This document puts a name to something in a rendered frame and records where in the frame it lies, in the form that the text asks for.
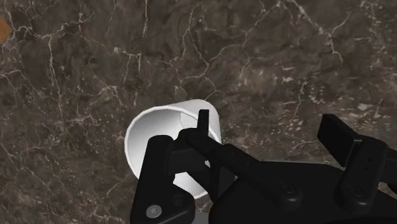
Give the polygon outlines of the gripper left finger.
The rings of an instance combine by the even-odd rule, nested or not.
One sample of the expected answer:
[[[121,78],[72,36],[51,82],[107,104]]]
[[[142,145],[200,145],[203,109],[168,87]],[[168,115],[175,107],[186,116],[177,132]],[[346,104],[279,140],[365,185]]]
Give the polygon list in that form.
[[[183,129],[177,139],[155,135],[148,139],[130,224],[208,224],[195,210],[193,195],[176,186],[176,174],[188,172],[218,204],[236,180],[249,183],[273,205],[298,209],[302,190],[278,174],[261,174],[261,162],[232,144],[220,144],[208,135],[209,110],[198,113],[197,126]]]

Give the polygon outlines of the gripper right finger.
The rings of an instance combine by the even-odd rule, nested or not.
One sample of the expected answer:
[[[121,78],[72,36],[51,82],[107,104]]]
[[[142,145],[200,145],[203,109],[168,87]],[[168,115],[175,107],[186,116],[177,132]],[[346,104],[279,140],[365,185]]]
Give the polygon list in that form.
[[[353,214],[371,210],[379,183],[397,194],[397,150],[358,134],[334,114],[324,114],[317,139],[345,170],[334,191],[337,204]]]

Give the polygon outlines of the white cup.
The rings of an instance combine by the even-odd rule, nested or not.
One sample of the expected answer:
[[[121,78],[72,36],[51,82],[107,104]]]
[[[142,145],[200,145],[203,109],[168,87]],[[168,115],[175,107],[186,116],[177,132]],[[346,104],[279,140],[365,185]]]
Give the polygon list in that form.
[[[209,161],[187,142],[189,134],[200,130],[221,142],[218,112],[201,99],[156,106],[133,119],[125,135],[125,155],[139,180],[135,200],[208,194]]]

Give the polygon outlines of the orange object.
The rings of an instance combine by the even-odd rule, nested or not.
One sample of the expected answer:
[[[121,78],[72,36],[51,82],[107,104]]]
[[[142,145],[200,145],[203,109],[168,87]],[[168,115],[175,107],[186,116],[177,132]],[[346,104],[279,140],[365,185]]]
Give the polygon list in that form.
[[[0,43],[5,42],[11,32],[12,29],[8,25],[7,21],[4,18],[0,17]]]

